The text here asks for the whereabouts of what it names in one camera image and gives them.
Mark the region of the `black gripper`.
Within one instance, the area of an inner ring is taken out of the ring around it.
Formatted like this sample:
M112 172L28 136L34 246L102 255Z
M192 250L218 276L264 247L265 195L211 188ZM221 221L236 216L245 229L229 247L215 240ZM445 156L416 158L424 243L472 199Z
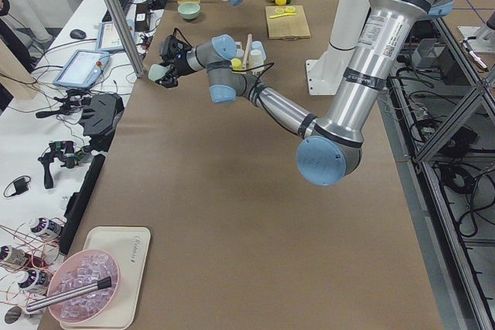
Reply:
M159 47L159 55L162 59L160 65L174 64L176 58L187 54L191 49L192 46L188 42L182 41L174 35L167 36ZM168 72L155 82L165 88L175 88L179 85L178 79L179 77L175 72Z

